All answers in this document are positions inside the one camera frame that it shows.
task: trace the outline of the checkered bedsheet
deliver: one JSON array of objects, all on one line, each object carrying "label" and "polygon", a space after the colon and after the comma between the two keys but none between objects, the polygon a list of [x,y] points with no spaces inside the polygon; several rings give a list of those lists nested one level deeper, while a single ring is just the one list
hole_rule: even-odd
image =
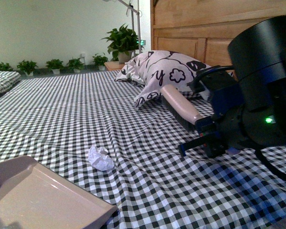
[{"label": "checkered bedsheet", "polygon": [[[246,150],[208,159],[201,147],[181,157],[186,132],[156,98],[139,110],[142,88],[114,82],[115,72],[21,81],[0,98],[0,162],[29,155],[119,208],[104,228],[266,228],[286,217],[286,183]],[[202,115],[212,109],[193,101]],[[92,145],[115,168],[87,160]],[[286,171],[286,147],[265,155]]]},{"label": "checkered bedsheet", "polygon": [[19,80],[18,72],[2,72],[0,71],[0,96],[9,90]]}]

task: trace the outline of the bed brush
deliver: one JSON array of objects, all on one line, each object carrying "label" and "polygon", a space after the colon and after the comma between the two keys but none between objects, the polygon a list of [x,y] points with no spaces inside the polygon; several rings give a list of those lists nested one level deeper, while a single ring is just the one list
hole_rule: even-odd
[{"label": "bed brush", "polygon": [[188,132],[195,130],[195,122],[203,118],[174,86],[166,85],[161,90],[162,104],[172,113],[179,124]]}]

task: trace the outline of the wooden headboard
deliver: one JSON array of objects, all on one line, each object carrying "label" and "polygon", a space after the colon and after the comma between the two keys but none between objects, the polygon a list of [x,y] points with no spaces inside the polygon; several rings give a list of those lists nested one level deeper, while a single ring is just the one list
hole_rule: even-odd
[{"label": "wooden headboard", "polygon": [[152,49],[230,65],[231,40],[279,15],[286,15],[286,0],[151,0]]}]

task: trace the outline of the brush handle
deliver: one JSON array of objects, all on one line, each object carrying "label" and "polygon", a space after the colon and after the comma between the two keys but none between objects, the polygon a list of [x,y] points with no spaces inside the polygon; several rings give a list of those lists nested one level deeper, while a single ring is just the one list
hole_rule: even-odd
[{"label": "brush handle", "polygon": [[186,121],[195,125],[195,122],[198,119],[203,118],[193,104],[191,104],[174,86],[170,84],[166,85],[160,91],[173,109]]}]

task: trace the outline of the crumpled paper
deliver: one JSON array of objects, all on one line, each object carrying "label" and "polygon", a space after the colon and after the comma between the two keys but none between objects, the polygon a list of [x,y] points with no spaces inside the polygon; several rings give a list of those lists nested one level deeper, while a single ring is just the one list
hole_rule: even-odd
[{"label": "crumpled paper", "polygon": [[91,163],[93,168],[96,168],[100,171],[110,170],[114,167],[114,163],[107,154],[108,150],[104,147],[97,148],[92,146],[89,149],[88,161]]}]

